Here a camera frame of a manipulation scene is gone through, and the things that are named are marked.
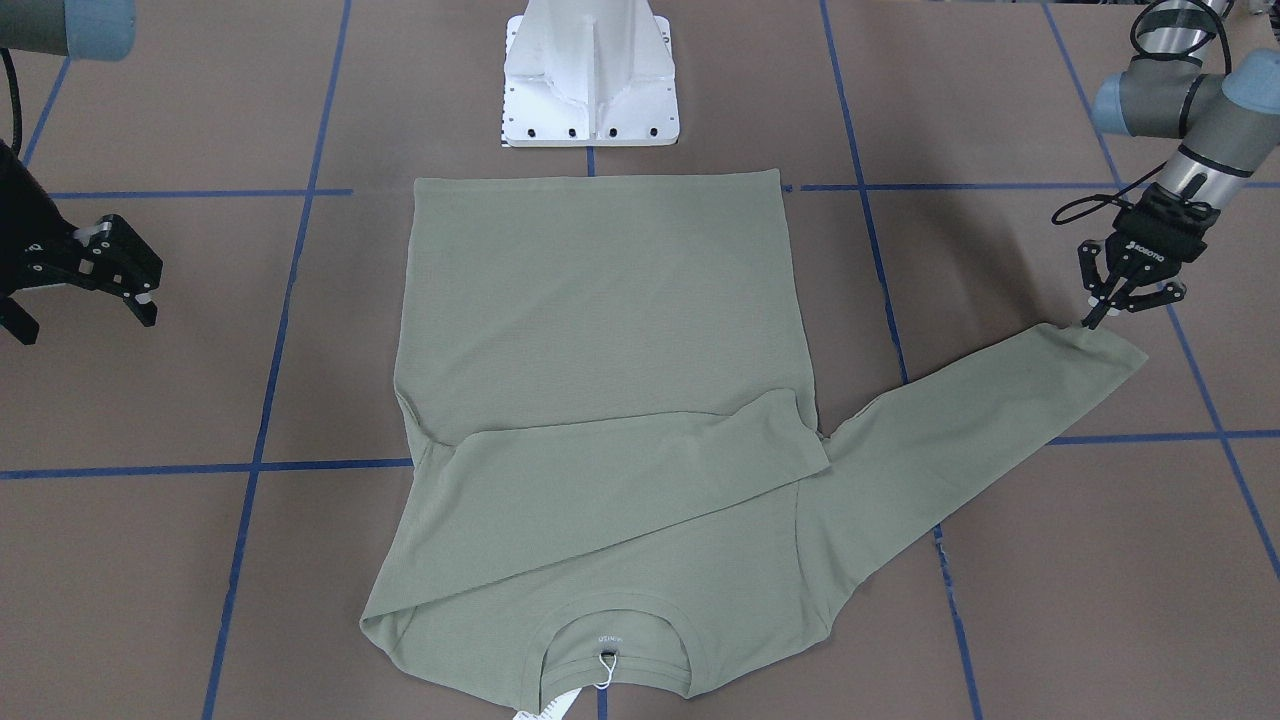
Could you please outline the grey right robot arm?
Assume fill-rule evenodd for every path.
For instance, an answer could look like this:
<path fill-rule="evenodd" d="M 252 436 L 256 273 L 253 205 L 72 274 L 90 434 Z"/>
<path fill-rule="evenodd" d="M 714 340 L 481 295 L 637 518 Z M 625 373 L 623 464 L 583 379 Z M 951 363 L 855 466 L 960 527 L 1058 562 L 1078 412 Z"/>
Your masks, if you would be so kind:
<path fill-rule="evenodd" d="M 14 118 L 13 141 L 1 149 L 1 323 L 33 345 L 40 323 L 14 299 L 22 290 L 72 284 L 119 297 L 145 327 L 155 325 L 152 295 L 164 263 L 120 215 L 77 227 L 19 159 L 20 90 L 12 51 L 67 59 L 119 61 L 134 44 L 133 1 L 5 1 L 3 64 Z"/>

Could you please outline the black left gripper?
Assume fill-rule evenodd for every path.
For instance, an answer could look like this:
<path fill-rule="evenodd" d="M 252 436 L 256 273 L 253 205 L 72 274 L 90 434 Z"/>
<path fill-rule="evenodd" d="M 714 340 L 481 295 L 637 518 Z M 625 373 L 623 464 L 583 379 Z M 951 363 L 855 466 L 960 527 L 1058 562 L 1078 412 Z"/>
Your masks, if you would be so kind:
<path fill-rule="evenodd" d="M 1219 219 L 1217 208 L 1204 201 L 1189 201 L 1158 183 L 1146 188 L 1139 201 L 1120 213 L 1120 231 L 1169 261 L 1193 263 L 1207 249 L 1204 234 Z M 1076 256 L 1082 283 L 1089 295 L 1091 310 L 1083 327 L 1096 331 L 1107 316 L 1143 313 L 1187 297 L 1180 281 L 1170 281 L 1148 293 L 1134 293 L 1137 284 L 1126 279 L 1126 240 L 1108 236 L 1087 240 Z"/>

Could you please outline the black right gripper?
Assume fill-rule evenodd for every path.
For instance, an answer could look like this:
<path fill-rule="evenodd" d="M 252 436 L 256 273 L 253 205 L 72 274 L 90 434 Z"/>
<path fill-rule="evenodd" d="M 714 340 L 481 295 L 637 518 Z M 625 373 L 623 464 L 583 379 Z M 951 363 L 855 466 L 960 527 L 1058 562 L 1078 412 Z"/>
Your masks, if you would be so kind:
<path fill-rule="evenodd" d="M 32 177 L 8 143 L 1 141 L 1 327 L 22 345 L 35 345 L 40 323 L 13 297 L 26 266 L 28 247 L 67 242 L 78 252 L 76 281 L 83 290 L 122 299 L 145 327 L 154 327 L 157 306 L 152 292 L 163 278 L 163 260 L 122 215 L 108 214 L 76 229 Z"/>

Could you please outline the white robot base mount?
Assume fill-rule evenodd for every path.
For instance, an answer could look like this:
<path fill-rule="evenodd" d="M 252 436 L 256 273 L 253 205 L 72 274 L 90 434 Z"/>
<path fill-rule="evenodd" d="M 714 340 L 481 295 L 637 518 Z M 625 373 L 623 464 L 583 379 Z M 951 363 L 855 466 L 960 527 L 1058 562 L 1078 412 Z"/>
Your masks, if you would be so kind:
<path fill-rule="evenodd" d="M 530 1 L 504 41 L 503 146 L 678 142 L 671 24 L 650 3 Z"/>

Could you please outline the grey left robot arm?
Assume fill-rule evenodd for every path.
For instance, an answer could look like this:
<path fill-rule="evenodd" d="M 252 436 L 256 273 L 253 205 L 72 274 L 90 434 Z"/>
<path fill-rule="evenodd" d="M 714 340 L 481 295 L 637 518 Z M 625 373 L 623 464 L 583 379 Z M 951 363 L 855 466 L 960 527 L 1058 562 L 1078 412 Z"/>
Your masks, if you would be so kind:
<path fill-rule="evenodd" d="M 1089 205 L 1115 205 L 1117 215 L 1106 240 L 1076 251 L 1091 299 L 1087 329 L 1181 301 L 1181 269 L 1204 252 L 1206 234 L 1277 146 L 1277 51 L 1257 49 L 1235 61 L 1225 31 L 1230 9 L 1229 1 L 1152 3 L 1132 24 L 1126 69 L 1094 96 L 1097 131 L 1172 138 L 1178 147 L 1132 184 L 1135 201 L 1089 197 Z"/>

